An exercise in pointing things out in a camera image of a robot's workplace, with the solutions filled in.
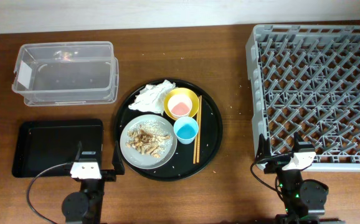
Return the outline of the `peanut shells and rice scraps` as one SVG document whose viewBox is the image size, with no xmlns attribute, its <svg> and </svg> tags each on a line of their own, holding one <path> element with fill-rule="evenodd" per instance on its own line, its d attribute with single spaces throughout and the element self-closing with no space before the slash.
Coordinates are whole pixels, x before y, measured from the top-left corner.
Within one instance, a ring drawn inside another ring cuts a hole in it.
<svg viewBox="0 0 360 224">
<path fill-rule="evenodd" d="M 127 132 L 129 140 L 125 146 L 136 150 L 141 155 L 160 158 L 165 146 L 172 138 L 157 122 L 146 121 L 136 124 Z"/>
</svg>

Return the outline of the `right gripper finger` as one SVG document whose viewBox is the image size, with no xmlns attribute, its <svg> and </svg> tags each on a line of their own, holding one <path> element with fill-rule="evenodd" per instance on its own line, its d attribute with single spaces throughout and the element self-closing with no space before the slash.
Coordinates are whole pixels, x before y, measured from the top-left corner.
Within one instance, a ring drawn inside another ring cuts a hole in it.
<svg viewBox="0 0 360 224">
<path fill-rule="evenodd" d="M 315 147 L 309 141 L 304 141 L 298 133 L 293 135 L 294 145 L 292 151 L 296 152 L 314 152 Z"/>
<path fill-rule="evenodd" d="M 263 134 L 259 135 L 258 149 L 255 155 L 255 162 L 262 162 L 264 159 L 268 159 L 272 156 L 270 139 L 266 138 Z"/>
</svg>

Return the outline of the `blue cup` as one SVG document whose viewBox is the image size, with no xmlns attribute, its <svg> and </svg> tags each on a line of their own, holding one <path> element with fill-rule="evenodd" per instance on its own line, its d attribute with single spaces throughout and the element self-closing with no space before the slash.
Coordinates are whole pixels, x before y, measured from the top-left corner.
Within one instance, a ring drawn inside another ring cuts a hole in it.
<svg viewBox="0 0 360 224">
<path fill-rule="evenodd" d="M 173 128 L 174 133 L 181 144 L 192 143 L 199 132 L 199 125 L 197 121 L 188 116 L 177 119 Z"/>
</svg>

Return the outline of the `grey plate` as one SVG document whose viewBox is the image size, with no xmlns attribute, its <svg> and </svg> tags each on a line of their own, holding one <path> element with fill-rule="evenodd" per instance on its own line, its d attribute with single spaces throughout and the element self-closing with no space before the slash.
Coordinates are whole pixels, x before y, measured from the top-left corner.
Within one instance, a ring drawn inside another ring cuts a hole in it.
<svg viewBox="0 0 360 224">
<path fill-rule="evenodd" d="M 140 124 L 142 122 L 157 122 L 161 125 L 161 127 L 167 131 L 171 135 L 171 139 L 165 146 L 165 152 L 161 155 L 160 158 L 151 157 L 149 155 L 141 155 L 136 150 L 132 148 L 127 148 L 125 146 L 126 142 L 129 140 L 127 136 L 127 132 L 133 128 L 136 124 Z M 169 162 L 172 158 L 174 153 L 176 152 L 178 140 L 174 134 L 174 129 L 172 124 L 166 120 L 165 118 L 153 115 L 153 114 L 146 114 L 138 116 L 132 119 L 123 129 L 121 136 L 120 136 L 120 151 L 125 158 L 131 165 L 140 168 L 140 169 L 155 169 L 158 167 L 163 166 L 165 163 Z"/>
</svg>

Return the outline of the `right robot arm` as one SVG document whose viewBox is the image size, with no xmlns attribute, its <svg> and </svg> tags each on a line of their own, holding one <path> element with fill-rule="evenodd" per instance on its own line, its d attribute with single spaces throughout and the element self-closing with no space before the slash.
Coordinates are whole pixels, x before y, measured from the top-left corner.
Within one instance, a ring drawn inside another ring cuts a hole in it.
<svg viewBox="0 0 360 224">
<path fill-rule="evenodd" d="M 324 215 L 329 187 L 317 180 L 302 178 L 301 172 L 312 165 L 316 156 L 314 145 L 295 133 L 290 152 L 271 155 L 270 140 L 263 134 L 258 139 L 258 149 L 250 170 L 263 164 L 265 174 L 275 174 L 275 185 L 257 180 L 277 193 L 284 203 L 286 213 L 276 215 L 274 223 L 319 223 Z"/>
</svg>

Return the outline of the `white paper napkin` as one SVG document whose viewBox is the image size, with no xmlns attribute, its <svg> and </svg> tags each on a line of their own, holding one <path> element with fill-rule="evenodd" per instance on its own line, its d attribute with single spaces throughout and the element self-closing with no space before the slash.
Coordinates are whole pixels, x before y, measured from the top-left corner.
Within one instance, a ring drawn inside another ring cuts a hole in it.
<svg viewBox="0 0 360 224">
<path fill-rule="evenodd" d="M 164 80 L 157 85 L 147 84 L 139 94 L 136 95 L 136 99 L 128 108 L 140 112 L 152 112 L 163 115 L 164 99 L 175 87 L 176 84 L 168 80 Z"/>
</svg>

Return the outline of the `pink cup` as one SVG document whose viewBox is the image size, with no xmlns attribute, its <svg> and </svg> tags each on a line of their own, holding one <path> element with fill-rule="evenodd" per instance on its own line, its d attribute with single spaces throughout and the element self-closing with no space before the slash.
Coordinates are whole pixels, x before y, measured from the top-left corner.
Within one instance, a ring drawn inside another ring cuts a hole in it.
<svg viewBox="0 0 360 224">
<path fill-rule="evenodd" d="M 171 116 L 175 119 L 189 116 L 192 109 L 192 101 L 187 95 L 173 95 L 168 101 L 168 109 Z"/>
</svg>

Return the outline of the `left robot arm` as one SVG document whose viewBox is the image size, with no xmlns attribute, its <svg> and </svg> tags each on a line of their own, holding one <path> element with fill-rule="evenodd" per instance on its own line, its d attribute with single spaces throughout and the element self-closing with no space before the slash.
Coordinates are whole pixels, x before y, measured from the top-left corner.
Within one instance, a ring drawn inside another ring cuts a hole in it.
<svg viewBox="0 0 360 224">
<path fill-rule="evenodd" d="M 78 142 L 70 176 L 80 182 L 80 190 L 69 194 L 62 202 L 65 223 L 100 223 L 105 183 L 114 182 L 118 175 L 125 173 L 117 152 L 113 153 L 112 169 L 101 169 L 101 159 L 100 151 L 88 151 Z"/>
</svg>

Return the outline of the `yellow bowl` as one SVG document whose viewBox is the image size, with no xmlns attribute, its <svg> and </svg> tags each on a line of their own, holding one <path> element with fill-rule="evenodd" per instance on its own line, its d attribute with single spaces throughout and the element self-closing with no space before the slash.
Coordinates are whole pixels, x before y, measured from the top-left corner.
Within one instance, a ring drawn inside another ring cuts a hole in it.
<svg viewBox="0 0 360 224">
<path fill-rule="evenodd" d="M 187 95 L 188 97 L 190 97 L 190 99 L 192 101 L 192 109 L 191 109 L 191 112 L 188 117 L 195 116 L 199 109 L 199 100 L 198 100 L 198 96 L 192 90 L 190 90 L 188 88 L 175 88 L 166 95 L 166 97 L 164 99 L 164 112 L 166 113 L 166 115 L 168 115 L 170 118 L 172 118 L 174 120 L 177 120 L 171 116 L 169 109 L 168 109 L 168 101 L 169 101 L 170 97 L 172 97 L 173 95 L 177 95 L 177 94 L 183 94 L 183 95 Z"/>
</svg>

